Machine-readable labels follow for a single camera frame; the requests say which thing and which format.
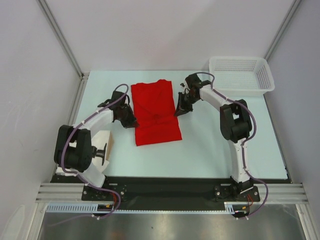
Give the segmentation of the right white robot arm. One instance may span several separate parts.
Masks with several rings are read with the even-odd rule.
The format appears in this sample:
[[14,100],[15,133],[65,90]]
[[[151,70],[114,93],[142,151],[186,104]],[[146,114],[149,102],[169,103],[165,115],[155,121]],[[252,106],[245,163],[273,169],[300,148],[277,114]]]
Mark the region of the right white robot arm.
[[207,75],[212,80],[202,81],[199,72],[188,75],[181,84],[183,91],[178,93],[176,117],[193,111],[193,104],[202,100],[219,112],[220,132],[229,144],[231,154],[231,196],[242,201],[253,189],[253,177],[249,174],[247,164],[247,142],[252,138],[250,132],[256,133],[256,122],[243,99],[232,100],[218,92],[214,86],[215,76]]

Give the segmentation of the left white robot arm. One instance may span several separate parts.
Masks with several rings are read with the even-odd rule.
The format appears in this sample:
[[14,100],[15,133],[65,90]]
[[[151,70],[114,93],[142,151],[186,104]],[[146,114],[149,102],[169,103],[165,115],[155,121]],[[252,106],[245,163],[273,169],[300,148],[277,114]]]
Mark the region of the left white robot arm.
[[92,138],[115,121],[119,121],[125,129],[139,126],[130,106],[130,97],[117,90],[78,125],[62,125],[55,145],[54,162],[63,172],[75,174],[85,183],[94,186],[93,194],[100,200],[110,196],[111,188],[104,184],[106,176],[95,166],[93,159],[101,158],[104,164],[108,144],[103,143],[99,149],[92,144]]

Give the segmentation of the red t shirt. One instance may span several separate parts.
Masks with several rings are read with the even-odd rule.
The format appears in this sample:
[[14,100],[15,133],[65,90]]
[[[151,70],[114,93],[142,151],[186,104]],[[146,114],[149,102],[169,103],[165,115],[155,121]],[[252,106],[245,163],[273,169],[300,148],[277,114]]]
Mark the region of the red t shirt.
[[175,113],[173,85],[159,79],[152,83],[131,85],[134,115],[139,127],[135,129],[137,146],[182,140],[179,121]]

